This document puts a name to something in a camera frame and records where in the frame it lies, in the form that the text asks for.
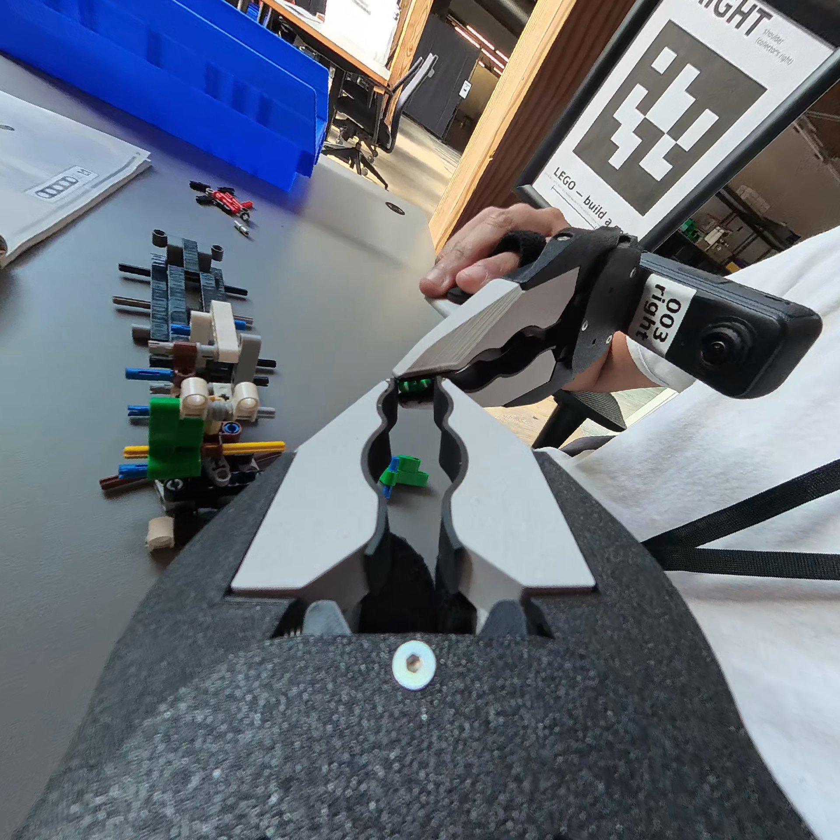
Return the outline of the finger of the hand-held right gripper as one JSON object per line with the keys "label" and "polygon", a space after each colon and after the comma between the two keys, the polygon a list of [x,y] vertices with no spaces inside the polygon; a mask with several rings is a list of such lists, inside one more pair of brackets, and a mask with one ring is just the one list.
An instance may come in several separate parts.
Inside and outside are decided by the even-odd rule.
{"label": "finger of the hand-held right gripper", "polygon": [[542,337],[572,300],[579,272],[551,269],[548,279],[533,287],[510,279],[490,281],[422,337],[396,364],[394,376],[459,371],[520,333]]}
{"label": "finger of the hand-held right gripper", "polygon": [[502,339],[459,330],[451,339],[451,380],[482,406],[504,406],[547,383],[556,364],[556,329],[527,327]]}

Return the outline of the person's right hand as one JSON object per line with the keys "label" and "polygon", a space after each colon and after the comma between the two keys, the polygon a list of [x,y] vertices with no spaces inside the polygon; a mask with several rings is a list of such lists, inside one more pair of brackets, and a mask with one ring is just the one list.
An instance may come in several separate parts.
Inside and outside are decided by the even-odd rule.
{"label": "person's right hand", "polygon": [[[527,230],[545,238],[568,227],[556,207],[535,208],[525,203],[489,207],[451,235],[436,257],[432,269],[419,282],[427,298],[445,298],[452,287],[475,294],[490,280],[504,277],[518,267],[519,257],[497,252],[510,232]],[[613,335],[610,347],[588,369],[564,386],[567,392],[616,393],[654,387],[631,355],[627,336]]]}

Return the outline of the grey lego vehicle chassis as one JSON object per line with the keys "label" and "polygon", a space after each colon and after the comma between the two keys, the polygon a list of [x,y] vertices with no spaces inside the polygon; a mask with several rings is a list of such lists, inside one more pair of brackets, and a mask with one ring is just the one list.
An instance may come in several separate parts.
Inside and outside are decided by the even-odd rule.
{"label": "grey lego vehicle chassis", "polygon": [[192,239],[170,239],[155,229],[149,267],[121,264],[119,271],[147,280],[150,298],[115,297],[116,307],[144,310],[148,321],[132,326],[132,339],[149,355],[125,379],[149,387],[145,403],[127,407],[128,419],[145,422],[147,443],[126,447],[114,476],[100,480],[104,493],[151,486],[162,516],[178,527],[197,526],[250,487],[285,451],[278,442],[243,443],[246,426],[276,417],[262,391],[277,363],[261,356],[250,318],[231,298],[247,290],[224,281],[224,249],[201,249]]}

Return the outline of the person in white shirt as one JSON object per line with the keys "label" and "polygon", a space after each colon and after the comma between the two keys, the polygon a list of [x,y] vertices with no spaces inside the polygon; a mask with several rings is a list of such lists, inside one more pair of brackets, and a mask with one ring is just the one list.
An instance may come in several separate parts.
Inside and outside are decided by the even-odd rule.
{"label": "person in white shirt", "polygon": [[[822,334],[770,395],[733,400],[694,383],[564,464],[638,541],[838,459],[838,227],[734,278],[814,310]],[[781,789],[815,835],[838,838],[838,582],[669,576]]]}

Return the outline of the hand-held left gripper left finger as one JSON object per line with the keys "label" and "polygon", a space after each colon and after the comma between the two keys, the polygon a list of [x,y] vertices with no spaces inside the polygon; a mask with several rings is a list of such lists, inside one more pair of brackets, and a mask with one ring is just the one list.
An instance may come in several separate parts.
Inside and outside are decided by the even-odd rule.
{"label": "hand-held left gripper left finger", "polygon": [[301,444],[230,583],[239,600],[330,602],[352,633],[392,570],[378,476],[391,460],[396,383],[375,384]]}

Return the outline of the wooden pillar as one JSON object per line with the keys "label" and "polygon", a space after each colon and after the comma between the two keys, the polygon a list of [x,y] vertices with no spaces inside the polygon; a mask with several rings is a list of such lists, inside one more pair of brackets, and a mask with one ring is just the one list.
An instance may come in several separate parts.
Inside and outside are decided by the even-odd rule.
{"label": "wooden pillar", "polygon": [[433,3],[433,1],[399,2],[399,16],[392,51],[386,62],[390,71],[389,86],[393,87],[404,77],[412,65]]}
{"label": "wooden pillar", "polygon": [[539,1],[490,96],[429,223],[439,252],[512,189],[633,1]]}

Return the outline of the background wooden table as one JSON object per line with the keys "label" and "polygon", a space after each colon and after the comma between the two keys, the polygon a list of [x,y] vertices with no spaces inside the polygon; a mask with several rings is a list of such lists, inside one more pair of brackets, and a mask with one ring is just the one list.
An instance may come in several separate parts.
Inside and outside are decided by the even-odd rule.
{"label": "background wooden table", "polygon": [[391,86],[391,72],[384,64],[368,57],[362,47],[349,37],[333,33],[315,17],[304,14],[299,7],[277,1],[258,1],[260,20],[271,30],[287,28],[320,57],[346,74],[363,77],[375,88]]}

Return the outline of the pile of small lego pieces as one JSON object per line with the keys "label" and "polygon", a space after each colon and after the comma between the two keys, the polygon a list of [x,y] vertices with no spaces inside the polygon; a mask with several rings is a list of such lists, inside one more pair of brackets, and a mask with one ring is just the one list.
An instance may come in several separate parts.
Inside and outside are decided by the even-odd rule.
{"label": "pile of small lego pieces", "polygon": [[254,204],[237,199],[232,187],[212,188],[209,184],[190,181],[190,188],[196,193],[195,201],[200,206],[215,206],[231,217],[247,223]]}

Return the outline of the green angled lego piece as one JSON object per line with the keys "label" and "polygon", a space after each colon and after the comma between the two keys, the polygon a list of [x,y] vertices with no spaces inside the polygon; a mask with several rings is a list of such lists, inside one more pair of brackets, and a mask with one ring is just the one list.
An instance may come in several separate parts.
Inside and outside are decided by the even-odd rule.
{"label": "green angled lego piece", "polygon": [[421,470],[421,459],[407,455],[396,456],[401,457],[399,480],[396,486],[426,488],[428,473]]}

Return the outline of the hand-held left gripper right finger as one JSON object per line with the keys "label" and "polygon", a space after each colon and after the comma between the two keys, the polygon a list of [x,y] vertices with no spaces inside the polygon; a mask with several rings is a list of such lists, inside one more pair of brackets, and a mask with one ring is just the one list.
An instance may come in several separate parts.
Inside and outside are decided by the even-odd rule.
{"label": "hand-held left gripper right finger", "polygon": [[510,602],[528,626],[533,597],[590,594],[595,578],[532,450],[450,380],[434,383],[441,507],[437,577],[481,630]]}

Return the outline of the person's right forearm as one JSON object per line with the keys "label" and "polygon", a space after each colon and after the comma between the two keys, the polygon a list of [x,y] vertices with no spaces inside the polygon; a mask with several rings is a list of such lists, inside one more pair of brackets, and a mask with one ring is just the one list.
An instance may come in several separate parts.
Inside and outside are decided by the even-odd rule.
{"label": "person's right forearm", "polygon": [[693,375],[630,338],[626,339],[626,346],[640,373],[657,386],[681,393],[697,381]]}

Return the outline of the white instruction booklet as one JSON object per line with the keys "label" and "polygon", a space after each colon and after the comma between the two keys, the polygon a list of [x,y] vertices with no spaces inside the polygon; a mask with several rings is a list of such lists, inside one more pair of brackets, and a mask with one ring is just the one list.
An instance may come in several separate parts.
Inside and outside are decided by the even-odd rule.
{"label": "white instruction booklet", "polygon": [[1,93],[1,267],[151,164],[151,153]]}

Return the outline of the framed marker sign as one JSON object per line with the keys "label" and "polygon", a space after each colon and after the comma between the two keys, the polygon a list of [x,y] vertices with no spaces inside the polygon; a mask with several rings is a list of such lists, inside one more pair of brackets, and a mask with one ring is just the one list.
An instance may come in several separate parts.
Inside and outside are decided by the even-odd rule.
{"label": "framed marker sign", "polygon": [[838,2],[636,2],[514,191],[639,241],[836,48]]}

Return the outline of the blue plastic bin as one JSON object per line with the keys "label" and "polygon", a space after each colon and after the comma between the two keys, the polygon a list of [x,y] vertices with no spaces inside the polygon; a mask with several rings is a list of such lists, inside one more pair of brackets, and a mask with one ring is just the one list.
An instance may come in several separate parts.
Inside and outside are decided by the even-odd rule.
{"label": "blue plastic bin", "polygon": [[329,73],[221,1],[2,1],[2,51],[290,191],[327,132]]}

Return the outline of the background office chair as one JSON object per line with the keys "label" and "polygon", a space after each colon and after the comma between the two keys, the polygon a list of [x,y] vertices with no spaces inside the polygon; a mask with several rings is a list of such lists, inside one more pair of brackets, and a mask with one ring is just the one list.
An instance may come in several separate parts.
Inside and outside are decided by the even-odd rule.
{"label": "background office chair", "polygon": [[429,53],[417,59],[408,73],[387,87],[370,104],[343,93],[339,98],[333,125],[342,143],[326,143],[327,156],[347,163],[358,175],[373,175],[388,190],[384,177],[375,168],[373,157],[394,151],[400,121],[413,94],[429,79],[438,63],[438,56]]}

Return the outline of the background storage shelves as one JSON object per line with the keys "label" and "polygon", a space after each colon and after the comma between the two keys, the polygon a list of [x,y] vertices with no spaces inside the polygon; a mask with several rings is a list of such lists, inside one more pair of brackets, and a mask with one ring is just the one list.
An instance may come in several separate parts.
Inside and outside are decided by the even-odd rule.
{"label": "background storage shelves", "polygon": [[820,97],[658,252],[732,273],[839,224],[839,85]]}

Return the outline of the black metal stand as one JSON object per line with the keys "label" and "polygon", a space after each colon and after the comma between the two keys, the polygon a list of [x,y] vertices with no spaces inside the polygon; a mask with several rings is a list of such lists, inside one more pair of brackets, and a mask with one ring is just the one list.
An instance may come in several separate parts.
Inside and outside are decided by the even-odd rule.
{"label": "black metal stand", "polygon": [[733,176],[750,163],[784,129],[800,118],[821,96],[839,80],[839,48],[795,89],[757,128],[700,183],[681,199],[665,218],[639,240],[643,250],[653,251],[672,235],[714,193],[729,183]]}

